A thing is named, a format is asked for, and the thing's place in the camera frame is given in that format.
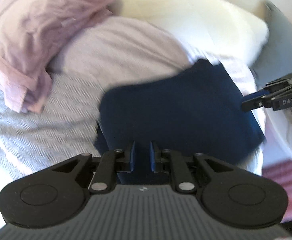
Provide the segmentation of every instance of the white cushion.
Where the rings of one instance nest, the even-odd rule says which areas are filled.
[[[115,14],[145,20],[206,52],[250,66],[268,39],[266,23],[223,0],[121,0]]]

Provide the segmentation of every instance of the pillowcase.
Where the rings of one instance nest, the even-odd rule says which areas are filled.
[[[248,66],[268,38],[263,20],[224,0],[120,0],[110,10],[145,20],[199,50],[239,58]]]
[[[0,0],[0,89],[5,104],[40,113],[48,62],[77,31],[102,22],[114,0]]]
[[[292,24],[270,1],[266,1],[269,40],[251,71],[257,87],[292,73]]]

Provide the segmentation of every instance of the navy blue towel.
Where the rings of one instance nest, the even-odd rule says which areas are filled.
[[[201,152],[230,164],[243,160],[265,137],[252,112],[241,111],[241,100],[223,65],[207,60],[171,78],[108,91],[100,104],[108,148],[125,148],[136,141],[135,171],[121,174],[121,181],[167,182],[167,177],[151,173],[152,140],[184,155]]]

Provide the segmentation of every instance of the light pink pillow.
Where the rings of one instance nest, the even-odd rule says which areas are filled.
[[[78,30],[110,15],[114,0],[0,0],[0,89],[5,104],[41,112],[51,88],[45,67]]]

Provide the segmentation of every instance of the bed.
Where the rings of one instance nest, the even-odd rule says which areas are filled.
[[[269,38],[267,25],[252,16],[254,14],[261,19],[265,18],[264,0],[225,0],[231,4],[225,3],[223,0],[200,0],[207,5],[205,10],[200,11],[201,14],[196,9],[196,3],[199,0],[147,0],[148,3],[144,1],[119,0],[113,4],[111,10],[115,15],[145,20],[177,38],[187,51],[188,58],[183,58],[182,55],[176,54],[175,52],[179,50],[175,48],[174,53],[173,51],[170,51],[170,53],[171,55],[179,55],[179,57],[174,59],[174,63],[170,62],[171,66],[184,65],[187,59],[191,61],[199,56],[209,58],[211,54],[239,58],[240,62],[244,62],[244,65],[252,66]],[[292,0],[270,1],[292,23]],[[223,12],[228,14],[223,14],[220,11],[220,14],[216,14],[211,20],[206,16],[211,13],[211,10],[214,10],[216,5],[222,6]],[[225,15],[229,14],[236,21],[227,22]],[[176,19],[183,19],[183,17],[187,17],[189,20],[187,22],[176,21]],[[219,26],[214,25],[220,21],[224,21],[224,23]],[[185,32],[182,29],[197,31],[197,35]],[[94,34],[82,32],[80,35],[87,37]],[[20,114],[12,113],[5,108],[0,92],[0,121],[2,124],[0,127],[0,189],[12,180],[46,168],[79,153],[90,152],[95,156],[98,155],[98,152],[93,147],[94,138],[96,137],[96,122],[92,120],[97,120],[98,118],[100,96],[108,88],[108,84],[100,84],[100,82],[97,83],[92,80],[88,81],[83,78],[83,73],[78,73],[79,76],[70,76],[70,73],[73,73],[76,68],[76,62],[72,61],[74,55],[78,54],[80,45],[82,46],[81,48],[86,46],[86,44],[81,43],[80,36],[77,36],[49,64],[50,70],[53,72],[54,89],[46,109],[54,109],[54,111],[44,111],[41,115],[33,114],[31,119],[29,115],[26,117],[26,114],[21,117]],[[205,44],[205,47],[200,47],[198,44]],[[203,51],[209,51],[211,54],[202,55]],[[256,87],[254,81],[252,81],[251,72],[247,70],[245,68],[244,71],[232,73],[232,75],[234,79],[236,75],[239,75],[237,76],[237,83],[235,83],[237,86],[242,86],[241,91],[246,90],[245,93],[251,93]],[[172,75],[174,73],[171,69],[162,71],[163,75]],[[149,77],[153,78],[153,75],[147,76],[145,74],[143,80],[147,80]],[[125,82],[136,82],[138,78],[140,79],[140,76],[133,76],[129,80],[125,79]],[[247,80],[250,82],[248,88],[246,86]],[[69,102],[60,97],[61,94],[72,94],[74,98],[79,94],[86,97],[80,101]],[[264,113],[256,111],[254,114],[264,130]],[[61,118],[69,122],[77,122],[77,125],[70,128],[59,122]],[[53,124],[53,128],[45,129],[45,124],[47,123]],[[38,126],[42,128],[40,131],[36,130]],[[27,149],[27,154],[22,154],[25,149]],[[258,148],[238,165],[251,172],[261,174],[262,162],[262,151]],[[0,216],[0,227],[3,223]]]

